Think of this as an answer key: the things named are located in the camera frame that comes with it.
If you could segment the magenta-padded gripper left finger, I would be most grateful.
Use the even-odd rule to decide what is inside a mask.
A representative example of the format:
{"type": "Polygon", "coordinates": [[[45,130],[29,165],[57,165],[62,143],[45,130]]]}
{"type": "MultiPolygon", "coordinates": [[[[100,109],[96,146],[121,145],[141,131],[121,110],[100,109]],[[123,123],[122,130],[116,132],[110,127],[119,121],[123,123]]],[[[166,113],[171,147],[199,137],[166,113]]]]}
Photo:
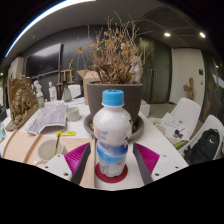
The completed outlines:
{"type": "Polygon", "coordinates": [[[65,155],[54,156],[43,170],[79,185],[90,153],[90,144],[85,143],[65,155]]]}

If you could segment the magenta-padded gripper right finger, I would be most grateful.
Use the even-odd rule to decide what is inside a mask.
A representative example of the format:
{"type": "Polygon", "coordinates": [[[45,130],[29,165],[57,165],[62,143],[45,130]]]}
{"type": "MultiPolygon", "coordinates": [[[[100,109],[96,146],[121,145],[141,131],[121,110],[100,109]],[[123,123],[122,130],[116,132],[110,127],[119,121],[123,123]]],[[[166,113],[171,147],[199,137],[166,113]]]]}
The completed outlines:
{"type": "Polygon", "coordinates": [[[133,144],[133,154],[145,185],[181,169],[181,166],[168,155],[159,155],[138,143],[133,144]]]}

